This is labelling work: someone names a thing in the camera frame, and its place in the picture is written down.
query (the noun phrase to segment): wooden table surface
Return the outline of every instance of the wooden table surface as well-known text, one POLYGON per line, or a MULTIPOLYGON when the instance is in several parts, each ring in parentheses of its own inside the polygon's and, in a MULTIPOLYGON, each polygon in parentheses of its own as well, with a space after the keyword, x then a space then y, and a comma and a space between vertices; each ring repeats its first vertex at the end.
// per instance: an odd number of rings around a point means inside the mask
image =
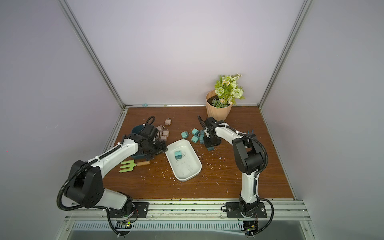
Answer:
MULTIPOLYGON (((197 115, 205 120, 206 108, 129 108, 116 143, 121 141, 124 134, 130 134, 134 126, 145 123, 149 116, 155 116, 154 126, 164 126, 166 118, 172 119, 172 124, 166 126, 169 130, 167 145, 171 144, 181 139, 181 132, 202 128, 197 115)), ((268 152, 268 166, 259 178, 259 196, 293 198, 258 107, 233 107, 225 121, 242 132, 253 129, 268 152)), ((235 164, 232 145, 223 140, 214 151, 209 152, 203 144, 192 142, 191 135, 187 140, 202 163, 201 172, 196 177, 186 182, 177 180, 166 155, 162 153, 151 160, 150 165, 136 166, 130 172, 119 173, 119 164, 104 177, 104 187, 126 193, 134 199, 238 198, 242 177, 235 164)))

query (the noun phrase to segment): potted plant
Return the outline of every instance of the potted plant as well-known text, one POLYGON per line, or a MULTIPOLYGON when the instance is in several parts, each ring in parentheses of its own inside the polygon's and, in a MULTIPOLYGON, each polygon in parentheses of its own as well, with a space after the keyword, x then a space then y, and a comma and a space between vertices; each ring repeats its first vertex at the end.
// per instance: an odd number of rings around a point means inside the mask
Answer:
POLYGON ((236 105, 236 99, 245 99, 244 90, 237 85, 241 74, 220 75, 215 84, 215 90, 210 91, 207 96, 207 114, 217 121, 225 120, 231 111, 232 105, 236 105))

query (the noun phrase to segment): black cable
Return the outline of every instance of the black cable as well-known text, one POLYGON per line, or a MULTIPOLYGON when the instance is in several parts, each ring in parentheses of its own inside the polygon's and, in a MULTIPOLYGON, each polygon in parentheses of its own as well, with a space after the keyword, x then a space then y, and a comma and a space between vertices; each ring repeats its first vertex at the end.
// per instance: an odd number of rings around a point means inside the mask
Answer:
POLYGON ((222 212, 233 211, 233 210, 240 210, 240 208, 238 208, 238 209, 228 209, 228 208, 223 209, 223 207, 230 207, 230 206, 229 206, 229 205, 221 206, 220 210, 221 210, 222 212))
POLYGON ((147 124, 151 125, 152 123, 154 123, 154 121, 155 121, 155 116, 150 116, 150 117, 147 119, 147 121, 145 122, 145 125, 147 125, 147 124))
MULTIPOLYGON (((102 159, 108 155, 110 155, 111 153, 115 152, 116 150, 118 150, 119 148, 121 148, 121 145, 117 145, 116 147, 112 148, 111 150, 109 150, 108 152, 104 153, 103 155, 99 156, 99 159, 102 159)), ((62 198, 63 198, 63 194, 64 194, 64 191, 65 189, 67 188, 68 184, 74 179, 76 178, 80 173, 84 172, 90 165, 96 163, 98 161, 98 159, 93 159, 92 161, 90 162, 87 162, 86 164, 84 164, 83 166, 81 166, 78 170, 76 170, 72 175, 70 175, 67 179, 67 181, 64 182, 64 184, 62 185, 62 187, 60 188, 59 190, 59 193, 57 194, 57 198, 56 198, 56 205, 57 207, 60 209, 60 210, 63 210, 63 211, 71 211, 71 210, 75 210, 75 209, 79 209, 83 206, 81 205, 76 205, 76 206, 72 206, 72 207, 67 207, 67 206, 64 206, 63 203, 61 202, 62 201, 62 198)))
POLYGON ((206 126, 206 124, 204 123, 204 121, 201 119, 200 115, 197 116, 197 119, 199 120, 201 126, 202 126, 204 129, 206 129, 207 126, 206 126))
POLYGON ((271 203, 271 201, 269 201, 268 199, 265 199, 265 198, 261 198, 259 196, 256 196, 256 198, 258 200, 261 200, 261 201, 266 201, 267 203, 269 203, 269 205, 271 205, 271 216, 269 217, 269 220, 268 222, 261 228, 259 229, 256 234, 260 233, 261 231, 265 230, 272 222, 272 219, 273 219, 273 215, 275 213, 275 209, 273 208, 273 204, 271 203))
POLYGON ((111 229, 114 233, 116 233, 118 236, 125 236, 131 232, 131 231, 123 231, 123 232, 117 231, 116 228, 112 224, 111 216, 109 215, 109 209, 107 209, 106 211, 107 211, 107 219, 108 219, 109 226, 111 227, 111 229))

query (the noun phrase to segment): white wall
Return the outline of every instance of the white wall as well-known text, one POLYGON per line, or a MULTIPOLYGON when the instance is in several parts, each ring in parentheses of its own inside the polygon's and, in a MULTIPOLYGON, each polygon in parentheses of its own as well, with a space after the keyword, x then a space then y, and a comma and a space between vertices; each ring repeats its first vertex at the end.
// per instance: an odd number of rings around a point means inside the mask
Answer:
POLYGON ((242 73, 258 103, 303 0, 68 0, 126 104, 204 103, 242 73))
POLYGON ((53 239, 59 188, 119 106, 54 0, 0 3, 1 239, 53 239))
POLYGON ((322 240, 383 239, 383 13, 315 0, 262 109, 322 240))

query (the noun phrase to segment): black mounting plate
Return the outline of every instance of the black mounting plate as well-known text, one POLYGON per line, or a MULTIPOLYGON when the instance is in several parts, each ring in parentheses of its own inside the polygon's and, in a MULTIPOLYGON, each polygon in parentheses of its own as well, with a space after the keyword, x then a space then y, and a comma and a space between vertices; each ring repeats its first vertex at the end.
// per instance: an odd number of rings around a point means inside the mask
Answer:
MULTIPOLYGON (((134 202, 133 204, 135 205, 135 207, 133 209, 133 215, 131 217, 133 219, 135 219, 137 213, 139 213, 137 218, 146 218, 149 203, 148 202, 134 202)), ((110 214, 111 218, 125 218, 125 217, 127 217, 127 216, 122 216, 121 210, 116 210, 116 209, 111 209, 109 214, 110 214)))
MULTIPOLYGON (((227 205, 227 218, 245 218, 240 213, 239 202, 226 202, 225 204, 227 205)), ((259 203, 259 207, 256 208, 255 214, 253 214, 250 219, 256 218, 256 214, 258 218, 267 218, 264 203, 259 203)))
POLYGON ((148 206, 149 202, 133 202, 135 205, 135 208, 137 209, 139 216, 138 218, 146 218, 147 212, 148 212, 148 206))

